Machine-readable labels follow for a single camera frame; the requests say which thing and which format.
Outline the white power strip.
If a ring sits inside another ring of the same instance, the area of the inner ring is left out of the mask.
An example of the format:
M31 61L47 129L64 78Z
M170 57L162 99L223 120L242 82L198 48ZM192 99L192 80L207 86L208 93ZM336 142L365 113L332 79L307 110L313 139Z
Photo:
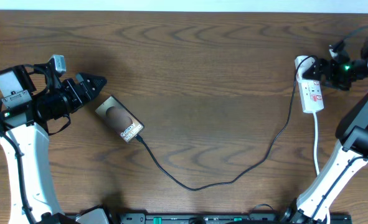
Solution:
M313 68L315 59L300 55L295 58L296 81L300 91L301 105L304 113L317 113L324 109L323 96L319 81L303 77L309 68Z

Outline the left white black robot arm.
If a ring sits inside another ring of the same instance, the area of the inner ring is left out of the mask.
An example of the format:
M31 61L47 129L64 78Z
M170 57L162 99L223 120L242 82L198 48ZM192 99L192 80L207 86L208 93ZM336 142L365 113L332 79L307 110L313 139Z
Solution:
M0 71L3 94L0 110L0 144L6 155L11 191L10 223L109 223L102 207L72 218L57 200L49 162L47 122L70 114L95 99L106 78L78 73L76 80L59 80L63 67L51 63L32 66L45 76L46 87L37 93L28 65Z

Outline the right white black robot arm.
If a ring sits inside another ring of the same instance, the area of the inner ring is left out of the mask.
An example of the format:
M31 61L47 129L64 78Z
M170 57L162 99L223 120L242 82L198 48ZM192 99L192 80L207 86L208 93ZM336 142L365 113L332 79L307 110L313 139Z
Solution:
M368 38L359 60L351 60L340 40L330 46L331 59L301 55L295 60L303 111L315 114L323 107L320 87L348 91L352 83L368 79ZM368 164L368 92L340 121L336 143L315 180L280 218L281 223L329 223L329 208L350 179Z

